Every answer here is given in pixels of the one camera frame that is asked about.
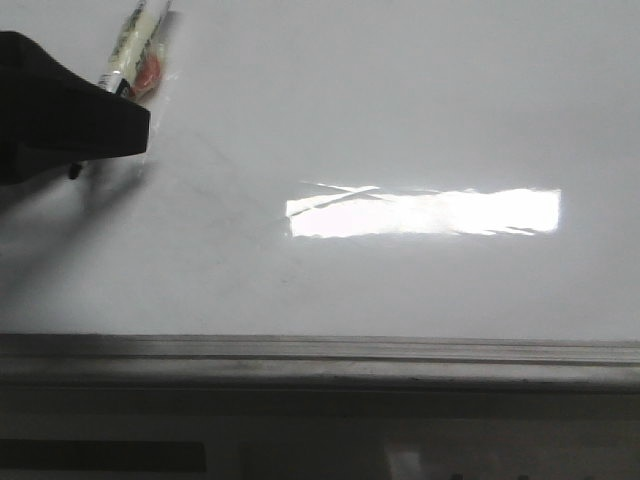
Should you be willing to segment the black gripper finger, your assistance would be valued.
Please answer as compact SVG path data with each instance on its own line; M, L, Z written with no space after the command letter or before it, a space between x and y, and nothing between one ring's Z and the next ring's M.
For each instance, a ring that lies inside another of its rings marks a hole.
M84 80L39 44L1 33L1 183L146 151L150 112Z

